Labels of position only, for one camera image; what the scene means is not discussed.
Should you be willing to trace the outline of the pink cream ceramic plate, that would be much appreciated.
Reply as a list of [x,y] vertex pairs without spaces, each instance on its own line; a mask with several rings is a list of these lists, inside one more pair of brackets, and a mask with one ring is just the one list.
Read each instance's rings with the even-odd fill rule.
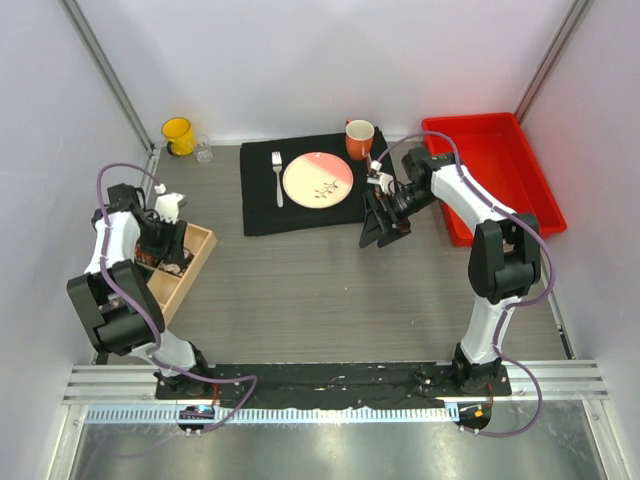
[[295,204],[308,209],[338,205],[351,193],[354,174],[342,158],[324,152],[296,157],[285,168],[282,185]]

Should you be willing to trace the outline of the floral rose necktie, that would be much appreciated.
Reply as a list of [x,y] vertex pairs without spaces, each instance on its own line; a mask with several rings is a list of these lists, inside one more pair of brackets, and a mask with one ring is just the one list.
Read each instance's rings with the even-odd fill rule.
[[188,249],[184,249],[183,250],[183,256],[184,258],[179,261],[179,262],[169,262],[168,260],[163,260],[159,265],[158,265],[158,269],[161,271],[164,271],[168,274],[171,274],[173,276],[182,278],[184,276],[184,274],[186,273],[187,269],[189,268],[193,258],[194,258],[194,254],[189,251]]

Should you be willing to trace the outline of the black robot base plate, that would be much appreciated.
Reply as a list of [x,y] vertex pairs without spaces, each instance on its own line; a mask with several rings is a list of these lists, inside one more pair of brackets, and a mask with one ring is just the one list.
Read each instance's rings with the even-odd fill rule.
[[216,398],[225,408],[241,403],[255,375],[257,385],[246,403],[248,409],[345,410],[411,409],[440,406],[443,397],[508,397],[512,393],[505,367],[489,378],[486,386],[454,384],[450,364],[424,362],[217,364],[211,376],[227,379],[218,388],[188,378],[182,389],[155,372],[158,400],[204,400]]

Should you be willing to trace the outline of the orange ceramic mug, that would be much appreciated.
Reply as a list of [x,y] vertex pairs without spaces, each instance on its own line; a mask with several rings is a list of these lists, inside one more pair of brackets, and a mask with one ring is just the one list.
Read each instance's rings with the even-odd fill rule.
[[366,120],[348,119],[345,125],[346,150],[354,161],[364,160],[371,152],[375,127]]

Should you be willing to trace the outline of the clear drinking glass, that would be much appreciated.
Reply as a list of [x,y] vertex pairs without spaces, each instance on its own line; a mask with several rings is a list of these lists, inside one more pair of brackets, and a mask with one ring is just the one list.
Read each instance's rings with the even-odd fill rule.
[[199,163],[210,163],[213,160],[209,137],[200,134],[196,137],[193,154]]

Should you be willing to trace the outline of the black cloth placemat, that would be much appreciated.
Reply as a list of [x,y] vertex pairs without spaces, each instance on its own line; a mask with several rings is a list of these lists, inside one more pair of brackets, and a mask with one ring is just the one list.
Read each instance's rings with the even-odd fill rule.
[[246,142],[239,162],[246,236],[364,220],[367,164],[348,156],[343,133]]

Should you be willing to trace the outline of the wooden compartment box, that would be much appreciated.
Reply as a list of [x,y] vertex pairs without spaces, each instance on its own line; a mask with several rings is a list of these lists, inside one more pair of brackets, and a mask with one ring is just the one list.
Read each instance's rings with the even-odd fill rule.
[[135,260],[169,325],[217,243],[213,231],[189,223],[183,242],[185,264],[169,264],[136,245]]

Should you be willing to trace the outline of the red plastic bin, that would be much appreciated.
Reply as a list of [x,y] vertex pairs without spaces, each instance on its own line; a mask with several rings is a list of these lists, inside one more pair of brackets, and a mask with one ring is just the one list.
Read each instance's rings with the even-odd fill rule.
[[566,230],[560,207],[514,114],[430,117],[422,120],[421,127],[450,137],[462,163],[496,199],[518,212],[535,214],[543,238]]

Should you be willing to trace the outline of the silver fork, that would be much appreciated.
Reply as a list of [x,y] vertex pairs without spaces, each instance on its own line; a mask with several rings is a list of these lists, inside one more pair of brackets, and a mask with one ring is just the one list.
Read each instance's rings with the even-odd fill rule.
[[276,178],[276,204],[278,208],[282,208],[284,205],[283,191],[281,185],[281,172],[282,172],[282,157],[279,151],[274,151],[271,154],[272,170]]

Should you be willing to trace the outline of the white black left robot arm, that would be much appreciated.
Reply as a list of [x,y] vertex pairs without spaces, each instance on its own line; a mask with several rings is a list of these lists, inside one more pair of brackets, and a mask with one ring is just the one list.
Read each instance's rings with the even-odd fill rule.
[[96,244],[84,273],[67,293],[96,352],[131,356],[158,368],[156,377],[193,399],[205,397],[213,375],[202,352],[167,329],[141,262],[187,267],[187,223],[146,207],[142,189],[120,183],[91,219]]

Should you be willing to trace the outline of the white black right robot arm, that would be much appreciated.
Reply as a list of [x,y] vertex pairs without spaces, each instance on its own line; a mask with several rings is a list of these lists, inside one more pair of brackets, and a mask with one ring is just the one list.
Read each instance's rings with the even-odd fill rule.
[[465,395],[481,392],[497,377],[502,328],[513,308],[540,279],[539,224],[532,214],[518,214],[491,196],[456,154],[410,150],[402,159],[409,182],[400,186],[368,165],[365,217],[360,247],[383,248],[411,231],[410,216],[435,201],[446,204],[473,233],[468,279],[475,294],[468,329],[457,344],[449,381]]

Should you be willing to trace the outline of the rolled red patterned tie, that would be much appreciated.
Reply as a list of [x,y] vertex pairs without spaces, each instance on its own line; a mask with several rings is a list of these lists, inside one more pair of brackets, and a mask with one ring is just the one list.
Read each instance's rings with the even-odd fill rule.
[[135,261],[150,268],[157,268],[163,258],[163,249],[152,243],[138,241],[135,248]]

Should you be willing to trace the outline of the yellow enamel mug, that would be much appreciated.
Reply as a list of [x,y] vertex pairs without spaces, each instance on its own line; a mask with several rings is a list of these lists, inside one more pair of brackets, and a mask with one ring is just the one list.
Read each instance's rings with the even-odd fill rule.
[[197,144],[191,122],[184,117],[174,117],[162,125],[167,148],[174,156],[188,156]]

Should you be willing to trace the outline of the rolled dark multicolour tie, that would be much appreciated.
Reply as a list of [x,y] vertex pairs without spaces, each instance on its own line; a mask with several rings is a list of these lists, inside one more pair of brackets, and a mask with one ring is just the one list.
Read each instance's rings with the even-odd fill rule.
[[119,295],[110,295],[106,302],[99,305],[98,308],[101,312],[106,313],[112,310],[117,310],[126,305],[126,302]]

